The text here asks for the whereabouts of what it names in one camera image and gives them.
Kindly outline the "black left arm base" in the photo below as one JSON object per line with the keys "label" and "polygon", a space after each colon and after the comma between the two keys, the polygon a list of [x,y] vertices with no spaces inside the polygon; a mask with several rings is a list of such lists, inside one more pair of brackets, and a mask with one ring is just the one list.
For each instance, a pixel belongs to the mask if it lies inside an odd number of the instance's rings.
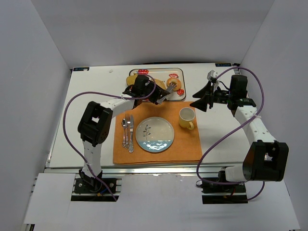
{"label": "black left arm base", "polygon": [[[116,199],[121,192],[122,179],[120,178],[103,178],[112,194]],[[99,183],[98,189],[93,189],[89,184],[84,182],[81,177],[75,177],[73,190],[71,194],[72,202],[115,202],[108,189]]]}

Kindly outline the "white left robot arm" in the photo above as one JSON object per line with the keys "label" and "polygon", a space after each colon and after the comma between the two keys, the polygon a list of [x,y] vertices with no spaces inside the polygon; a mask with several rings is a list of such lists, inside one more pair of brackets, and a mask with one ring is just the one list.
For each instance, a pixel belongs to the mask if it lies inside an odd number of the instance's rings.
{"label": "white left robot arm", "polygon": [[79,175],[87,185],[95,190],[102,185],[99,181],[102,178],[101,149],[108,137],[112,119],[136,108],[143,100],[161,104],[174,87],[175,84],[171,84],[163,89],[147,75],[137,75],[134,83],[126,87],[120,98],[104,103],[88,103],[77,128],[84,147],[84,166]]}

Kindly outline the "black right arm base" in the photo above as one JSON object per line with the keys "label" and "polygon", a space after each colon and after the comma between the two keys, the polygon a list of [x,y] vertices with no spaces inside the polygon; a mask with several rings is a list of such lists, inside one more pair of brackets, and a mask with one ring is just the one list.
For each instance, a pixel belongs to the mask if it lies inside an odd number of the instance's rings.
{"label": "black right arm base", "polygon": [[196,187],[201,189],[204,205],[248,203],[244,185],[217,185],[198,180]]}

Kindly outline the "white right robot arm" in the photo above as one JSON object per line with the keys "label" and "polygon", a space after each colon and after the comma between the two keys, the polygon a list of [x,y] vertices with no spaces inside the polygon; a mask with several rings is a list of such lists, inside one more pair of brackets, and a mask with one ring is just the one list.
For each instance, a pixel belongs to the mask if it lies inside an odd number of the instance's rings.
{"label": "white right robot arm", "polygon": [[226,104],[232,115],[240,123],[250,149],[240,166],[224,168],[219,184],[236,184],[251,180],[281,181],[284,177],[289,148],[285,142],[278,142],[257,115],[255,102],[247,96],[247,77],[233,75],[230,87],[221,90],[220,81],[214,70],[207,76],[208,83],[193,95],[197,100],[191,107],[206,111],[213,104]]}

